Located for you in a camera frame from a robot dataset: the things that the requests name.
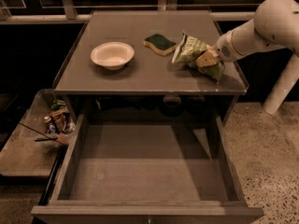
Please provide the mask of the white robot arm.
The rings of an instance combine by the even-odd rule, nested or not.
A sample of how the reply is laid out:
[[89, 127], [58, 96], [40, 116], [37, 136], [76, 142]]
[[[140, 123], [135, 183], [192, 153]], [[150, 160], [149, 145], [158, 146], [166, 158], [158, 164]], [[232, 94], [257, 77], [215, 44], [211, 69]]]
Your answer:
[[265, 0], [250, 21], [222, 35], [195, 60], [198, 67], [234, 62], [253, 53], [287, 48], [292, 56], [263, 103], [274, 114], [299, 79], [299, 4], [294, 0]]

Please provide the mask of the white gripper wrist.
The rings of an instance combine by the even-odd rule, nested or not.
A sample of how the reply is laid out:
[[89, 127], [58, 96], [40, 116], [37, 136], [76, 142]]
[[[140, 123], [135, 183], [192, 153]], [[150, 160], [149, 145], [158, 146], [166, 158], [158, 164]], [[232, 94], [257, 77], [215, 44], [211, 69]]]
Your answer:
[[274, 44], [259, 35], [255, 30], [253, 20], [223, 34], [214, 46], [206, 45], [206, 47], [209, 50], [195, 60], [198, 67], [214, 65], [219, 57], [222, 61], [230, 63], [253, 53], [283, 49], [282, 45]]

